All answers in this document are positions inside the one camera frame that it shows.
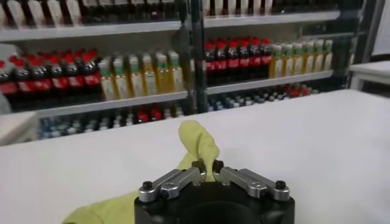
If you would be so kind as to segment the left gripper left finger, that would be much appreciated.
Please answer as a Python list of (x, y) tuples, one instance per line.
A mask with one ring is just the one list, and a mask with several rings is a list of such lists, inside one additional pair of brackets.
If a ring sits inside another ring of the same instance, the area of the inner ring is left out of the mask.
[(206, 167), (202, 159), (192, 162), (188, 169), (173, 169), (157, 180), (144, 181), (139, 188), (138, 199), (141, 202), (153, 202), (158, 198), (171, 200), (190, 183), (200, 184), (205, 181)]

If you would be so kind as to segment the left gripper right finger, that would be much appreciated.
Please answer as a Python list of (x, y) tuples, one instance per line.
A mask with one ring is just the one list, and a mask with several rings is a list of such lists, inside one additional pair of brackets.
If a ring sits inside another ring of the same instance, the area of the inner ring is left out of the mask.
[(227, 186), (234, 183), (253, 198), (262, 199), (265, 195), (269, 195), (276, 201), (288, 201), (290, 199), (290, 190), (285, 181), (272, 181), (249, 169), (232, 169), (226, 167), (222, 161), (215, 160), (213, 176), (216, 181), (223, 185)]

